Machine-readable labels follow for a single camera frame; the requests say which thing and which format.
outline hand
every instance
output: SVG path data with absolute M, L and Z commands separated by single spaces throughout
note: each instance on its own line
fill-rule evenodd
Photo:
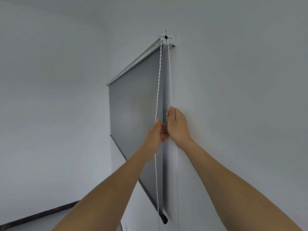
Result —
M 167 125 L 161 124 L 156 119 L 155 124 L 148 130 L 147 137 L 140 150 L 146 155 L 146 161 L 150 161 L 159 148 L 160 143 L 169 139 Z
M 168 133 L 176 145 L 182 148 L 185 143 L 192 140 L 186 117 L 179 109 L 172 106 L 167 111 L 166 116 L 168 116 Z

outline dark wall trim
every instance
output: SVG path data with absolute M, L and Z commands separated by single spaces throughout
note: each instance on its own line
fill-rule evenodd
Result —
M 12 228 L 12 227 L 17 226 L 17 225 L 22 225 L 22 224 L 28 223 L 30 221 L 35 221 L 35 220 L 37 220 L 39 218 L 46 217 L 46 216 L 49 216 L 49 215 L 52 215 L 52 214 L 55 214 L 55 213 L 58 213 L 58 212 L 70 209 L 73 206 L 75 206 L 76 203 L 78 203 L 78 202 L 79 201 L 72 202 L 70 204 L 65 204 L 63 206 L 60 206 L 60 207 L 57 207 L 57 208 L 54 208 L 54 209 L 50 209 L 50 210 L 47 210 L 47 211 L 44 211 L 44 212 L 40 212 L 40 213 L 34 214 L 32 216 L 28 216 L 28 217 L 25 217 L 25 218 L 22 218 L 22 219 L 19 219 L 19 220 L 16 220 L 16 221 L 12 221 L 12 222 L 6 223 L 4 225 L 0 225 L 0 231 Z
M 119 151 L 121 152 L 122 156 L 124 157 L 125 160 L 126 157 L 124 156 L 123 152 L 121 151 L 121 149 L 119 148 L 119 146 L 117 145 L 117 143 L 115 142 L 115 140 L 113 139 L 113 137 L 110 135 L 110 137 L 112 138 L 113 142 L 116 144 L 116 146 L 118 147 Z M 142 184 L 142 182 L 140 181 L 140 179 L 138 180 L 138 182 L 140 183 L 141 187 L 143 188 L 144 192 L 146 193 L 146 195 L 149 197 L 150 201 L 152 202 L 153 206 L 155 207 L 156 211 L 157 211 L 157 204 L 154 201 L 154 199 L 151 197 L 151 195 L 149 194 L 149 192 L 145 189 L 144 185 Z M 161 217 L 161 220 L 163 221 L 164 224 L 167 224 L 168 222 L 168 218 L 164 215 L 164 213 L 159 210 L 159 216 Z

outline forearm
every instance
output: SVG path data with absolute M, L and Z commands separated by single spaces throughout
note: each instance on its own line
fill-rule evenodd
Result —
M 87 194 L 53 231 L 114 231 L 146 163 L 140 149 L 106 180 Z
M 300 231 L 277 206 L 229 171 L 194 141 L 182 147 L 228 231 Z

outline person's right hand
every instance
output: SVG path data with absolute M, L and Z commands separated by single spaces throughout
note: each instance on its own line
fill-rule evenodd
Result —
M 170 107 L 166 113 L 168 116 L 168 133 L 179 148 L 182 148 L 185 143 L 192 140 L 186 117 L 177 108 Z

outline person's right arm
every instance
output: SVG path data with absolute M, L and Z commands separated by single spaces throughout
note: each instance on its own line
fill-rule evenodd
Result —
M 194 142 L 184 114 L 170 107 L 166 115 L 170 137 L 186 153 L 228 231 L 302 231 L 256 188 Z

